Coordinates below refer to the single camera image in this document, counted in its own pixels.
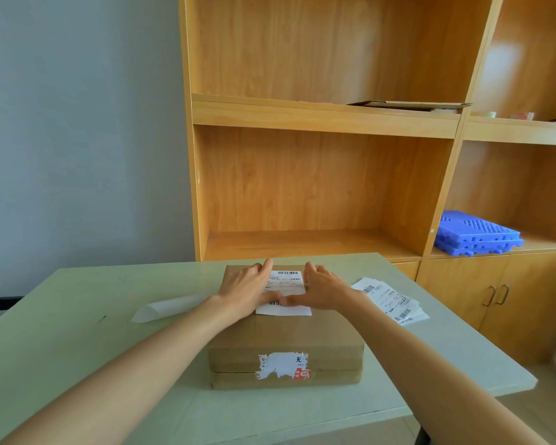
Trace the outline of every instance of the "wall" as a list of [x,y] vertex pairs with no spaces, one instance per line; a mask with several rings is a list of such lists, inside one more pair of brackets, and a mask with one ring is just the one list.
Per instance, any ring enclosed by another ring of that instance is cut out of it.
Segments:
[[177,0],[0,0],[0,296],[194,258]]

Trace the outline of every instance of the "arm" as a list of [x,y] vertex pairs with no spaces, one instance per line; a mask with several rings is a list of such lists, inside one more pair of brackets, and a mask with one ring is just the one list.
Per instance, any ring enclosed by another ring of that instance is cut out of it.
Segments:
[[120,443],[175,384],[216,334],[277,299],[262,294],[272,269],[264,265],[225,277],[219,293],[83,379],[1,443]]
[[309,290],[284,306],[334,309],[363,337],[408,406],[437,444],[546,444],[532,429],[435,350],[322,266],[305,266]]

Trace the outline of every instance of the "light green table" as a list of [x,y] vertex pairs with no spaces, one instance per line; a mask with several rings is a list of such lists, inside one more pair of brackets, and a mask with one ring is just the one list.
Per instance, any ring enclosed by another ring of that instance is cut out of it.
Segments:
[[[495,396],[532,389],[535,378],[379,254],[312,260],[352,284],[385,281],[420,301],[430,320],[407,328]],[[140,306],[211,294],[227,264],[189,262],[60,269],[0,318],[0,438],[61,392],[173,320],[130,322]],[[127,440],[129,444],[269,444],[410,414],[367,349],[360,384],[213,391],[206,353]]]

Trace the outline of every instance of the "blue foam tray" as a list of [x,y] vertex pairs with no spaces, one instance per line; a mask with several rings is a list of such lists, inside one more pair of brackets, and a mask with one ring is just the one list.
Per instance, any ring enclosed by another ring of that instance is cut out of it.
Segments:
[[446,210],[441,216],[435,246],[452,256],[464,254],[502,254],[523,240],[519,231],[506,228],[459,210]]

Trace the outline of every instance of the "wooden shelf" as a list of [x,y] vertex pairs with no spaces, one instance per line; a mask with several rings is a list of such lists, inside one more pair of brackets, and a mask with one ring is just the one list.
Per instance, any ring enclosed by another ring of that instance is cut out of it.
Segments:
[[[547,253],[556,252],[556,240],[548,239],[547,237],[531,234],[529,232],[521,232],[521,239],[525,240],[522,247],[514,248],[511,252],[505,254],[526,254],[526,253]],[[432,248],[430,259],[446,259],[453,257],[467,257],[467,256],[450,256],[442,252],[436,247]]]
[[453,139],[459,114],[192,94],[196,125]]
[[421,257],[378,230],[210,232],[204,261],[380,253],[390,262]]
[[466,141],[556,145],[556,122],[469,117]]

